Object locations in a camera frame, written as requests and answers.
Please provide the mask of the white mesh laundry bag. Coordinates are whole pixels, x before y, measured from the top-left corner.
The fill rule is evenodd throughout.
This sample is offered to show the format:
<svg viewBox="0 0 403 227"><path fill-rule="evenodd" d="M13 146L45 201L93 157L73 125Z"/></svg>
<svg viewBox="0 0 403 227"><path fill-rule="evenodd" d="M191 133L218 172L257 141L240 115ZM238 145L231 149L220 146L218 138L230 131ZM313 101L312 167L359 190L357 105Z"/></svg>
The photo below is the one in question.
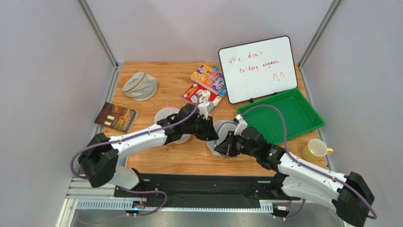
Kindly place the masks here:
<svg viewBox="0 0 403 227"><path fill-rule="evenodd" d="M219 157L226 157L225 155L216 152L214 149L227 137L229 131L235 131L237 125L229 120L218 120L213 123L214 130L219 136L218 140L207 141L206 145L213 155Z"/></svg>

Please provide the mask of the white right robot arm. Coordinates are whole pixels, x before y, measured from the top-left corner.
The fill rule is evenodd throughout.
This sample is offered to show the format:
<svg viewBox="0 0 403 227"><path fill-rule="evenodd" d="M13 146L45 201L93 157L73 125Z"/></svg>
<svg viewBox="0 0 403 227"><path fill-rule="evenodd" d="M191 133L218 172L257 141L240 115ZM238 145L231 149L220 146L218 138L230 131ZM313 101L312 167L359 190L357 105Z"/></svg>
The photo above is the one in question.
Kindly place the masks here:
<svg viewBox="0 0 403 227"><path fill-rule="evenodd" d="M270 186L274 195L323 205L355 227L364 226L369 218L375 197L360 174L345 175L313 165L267 142L254 127L246 128L240 135L229 131L213 148L225 157L252 156L263 168L275 171Z"/></svg>

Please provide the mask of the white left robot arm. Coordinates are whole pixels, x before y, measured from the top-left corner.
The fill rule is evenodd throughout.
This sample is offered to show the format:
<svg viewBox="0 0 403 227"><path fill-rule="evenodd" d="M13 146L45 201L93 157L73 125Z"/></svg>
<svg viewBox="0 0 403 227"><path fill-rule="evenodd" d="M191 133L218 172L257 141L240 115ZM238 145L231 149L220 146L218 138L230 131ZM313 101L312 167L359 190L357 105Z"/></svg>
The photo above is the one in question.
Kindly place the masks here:
<svg viewBox="0 0 403 227"><path fill-rule="evenodd" d="M140 151L168 145L185 135L203 141L218 140L213 118L203 105L187 104L155 124L133 133L117 137L96 134L75 157L84 171L84 179L93 188L107 183L133 189L140 182L139 174L119 165L119 162Z"/></svg>

